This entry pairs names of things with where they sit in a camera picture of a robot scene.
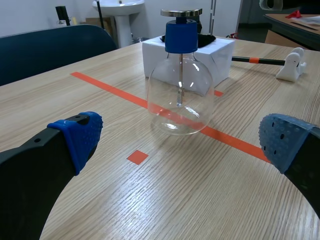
white door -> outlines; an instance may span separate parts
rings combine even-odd
[[[226,37],[238,30],[242,0],[213,0],[215,13],[213,18],[213,35]]]

glass bottle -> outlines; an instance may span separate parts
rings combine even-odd
[[[183,12],[178,13],[174,15],[178,16],[176,21],[167,23],[165,50],[168,56],[149,77],[147,103],[156,128],[172,135],[189,135],[201,131],[212,119],[214,88],[208,68],[195,58],[197,23],[184,20]]]

clear glass jar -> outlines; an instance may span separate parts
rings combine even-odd
[[[195,53],[169,53],[152,71],[147,103],[152,124],[172,135],[189,135],[208,125],[214,110],[213,79]]]

red object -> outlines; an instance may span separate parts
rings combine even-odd
[[[228,36],[226,36],[226,37],[229,38],[229,39],[239,39],[237,32],[232,33],[232,34],[230,34],[230,35],[228,35]]]
[[[259,60],[260,60],[259,57],[250,57],[249,63],[251,63],[251,64],[258,64],[258,63],[259,63]]]
[[[141,164],[146,158],[148,154],[143,153],[142,151],[136,150],[130,156],[128,156],[128,160],[133,162],[134,164]]]
[[[289,16],[286,16],[287,19],[292,19],[292,18],[302,18],[301,14],[300,14],[300,11],[297,10],[297,11],[294,11],[293,13],[291,13]]]

orange square marker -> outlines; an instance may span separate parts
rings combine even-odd
[[[222,91],[217,91],[214,90],[214,95],[216,95],[217,97],[221,97],[224,93]]]
[[[140,165],[149,155],[143,153],[142,151],[136,150],[127,159],[134,164]]]

